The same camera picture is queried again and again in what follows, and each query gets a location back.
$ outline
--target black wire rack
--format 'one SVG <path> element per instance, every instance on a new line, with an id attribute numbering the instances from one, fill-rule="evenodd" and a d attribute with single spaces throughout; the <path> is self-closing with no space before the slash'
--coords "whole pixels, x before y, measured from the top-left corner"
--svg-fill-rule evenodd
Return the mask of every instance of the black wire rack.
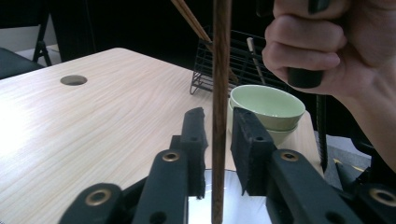
<path id="1" fill-rule="evenodd" d="M 212 38 L 213 32 L 210 27 L 205 29 L 209 37 Z M 256 53 L 251 52 L 248 48 L 247 40 L 249 37 L 254 40 L 254 51 Z M 213 91 L 213 55 L 209 50 L 211 45 L 212 43 L 204 40 L 198 42 L 190 94 L 194 94 L 198 89 Z M 290 91 L 290 87 L 272 74 L 262 63 L 264 46 L 265 40 L 262 37 L 231 31 L 230 71 L 232 71 L 232 74 L 229 76 L 229 92 L 237 86 L 247 84 L 265 85 Z"/>

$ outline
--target table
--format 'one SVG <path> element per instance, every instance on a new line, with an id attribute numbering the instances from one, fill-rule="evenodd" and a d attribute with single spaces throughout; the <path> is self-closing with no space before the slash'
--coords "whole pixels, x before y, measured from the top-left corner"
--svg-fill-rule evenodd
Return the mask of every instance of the table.
<path id="1" fill-rule="evenodd" d="M 61 83 L 81 75 L 83 85 Z M 85 188 L 122 189 L 149 173 L 154 156 L 201 106 L 211 167 L 212 93 L 190 95 L 192 71 L 127 49 L 111 49 L 0 82 L 0 221 L 57 223 Z M 309 113 L 279 147 L 318 169 Z M 230 150 L 226 169 L 234 170 Z"/>

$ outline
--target finger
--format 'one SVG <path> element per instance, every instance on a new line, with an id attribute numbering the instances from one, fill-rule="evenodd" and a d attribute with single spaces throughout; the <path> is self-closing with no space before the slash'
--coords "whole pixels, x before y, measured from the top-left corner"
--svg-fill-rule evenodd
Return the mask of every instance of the finger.
<path id="1" fill-rule="evenodd" d="M 285 67 L 312 71 L 332 69 L 340 63 L 336 53 L 297 49 L 277 42 L 268 43 L 262 51 L 265 66 L 273 71 Z"/>
<path id="2" fill-rule="evenodd" d="M 348 9 L 350 0 L 331 0 L 326 10 L 315 14 L 308 12 L 308 2 L 310 0 L 275 0 L 274 16 L 277 18 L 281 15 L 295 15 L 308 19 L 331 20 L 340 18 Z"/>
<path id="3" fill-rule="evenodd" d="M 347 42 L 341 26 L 289 15 L 276 18 L 265 30 L 265 39 L 295 48 L 325 52 L 336 52 Z"/>

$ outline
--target bowl rim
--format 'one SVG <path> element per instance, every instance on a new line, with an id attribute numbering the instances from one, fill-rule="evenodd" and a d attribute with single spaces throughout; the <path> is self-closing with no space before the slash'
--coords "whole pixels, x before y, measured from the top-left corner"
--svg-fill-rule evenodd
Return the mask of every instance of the bowl rim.
<path id="1" fill-rule="evenodd" d="M 293 98 L 293 99 L 298 103 L 298 105 L 300 105 L 301 108 L 302 108 L 301 113 L 298 113 L 298 114 L 296 114 L 295 116 L 276 116 L 276 117 L 275 117 L 275 116 L 272 116 L 272 115 L 268 115 L 268 114 L 266 114 L 266 113 L 258 113 L 258 112 L 256 112 L 256 111 L 252 111 L 252 112 L 255 113 L 255 114 L 264 115 L 264 116 L 267 116 L 267 117 L 270 117 L 270 118 L 274 118 L 274 119 L 292 119 L 292 118 L 299 118 L 299 117 L 302 116 L 302 115 L 304 114 L 304 112 L 306 111 L 305 104 L 304 104 L 299 98 L 297 98 L 296 96 L 292 95 L 292 94 L 289 93 L 289 92 L 282 91 L 282 90 L 277 89 L 277 88 L 274 88 L 274 87 L 263 86 L 263 85 L 251 85 L 251 84 L 240 85 L 240 86 L 237 86 L 237 87 L 235 87 L 235 88 L 233 88 L 233 89 L 231 90 L 231 92 L 230 92 L 230 99 L 229 99 L 229 105 L 231 106 L 231 108 L 233 108 L 233 106 L 231 105 L 231 99 L 233 98 L 233 93 L 235 93 L 234 90 L 239 90 L 239 89 L 246 88 L 246 87 L 255 87 L 255 88 L 257 87 L 257 88 L 269 89 L 269 90 L 273 90 L 273 91 L 277 91 L 277 92 L 282 92 L 283 94 L 286 94 L 286 95 L 288 95 L 289 97 Z M 233 100 L 233 101 L 234 101 L 237 105 L 239 105 L 240 107 L 245 108 L 245 109 L 248 109 L 248 108 L 246 108 L 245 106 L 242 106 L 241 104 L 239 104 L 238 102 L 236 102 L 235 100 Z"/>

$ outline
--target wooden stick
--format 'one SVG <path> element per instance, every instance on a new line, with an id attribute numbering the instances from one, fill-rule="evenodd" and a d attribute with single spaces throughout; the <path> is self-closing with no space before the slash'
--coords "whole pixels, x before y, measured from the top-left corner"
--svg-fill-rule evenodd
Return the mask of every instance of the wooden stick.
<path id="1" fill-rule="evenodd" d="M 223 218 L 231 5 L 232 0 L 215 0 L 213 8 L 212 223 L 214 224 L 221 224 Z"/>
<path id="2" fill-rule="evenodd" d="M 202 25 L 198 22 L 194 14 L 191 12 L 190 8 L 184 2 L 184 0 L 171 0 L 171 2 L 175 5 L 178 12 L 183 16 L 184 20 L 190 25 L 191 29 L 198 35 L 198 37 L 208 43 L 212 43 L 212 40 L 207 35 L 206 31 L 202 27 Z M 210 45 L 206 45 L 206 48 L 213 53 L 213 48 Z M 233 70 L 228 68 L 228 76 L 232 81 L 238 83 L 238 77 L 233 73 Z"/>

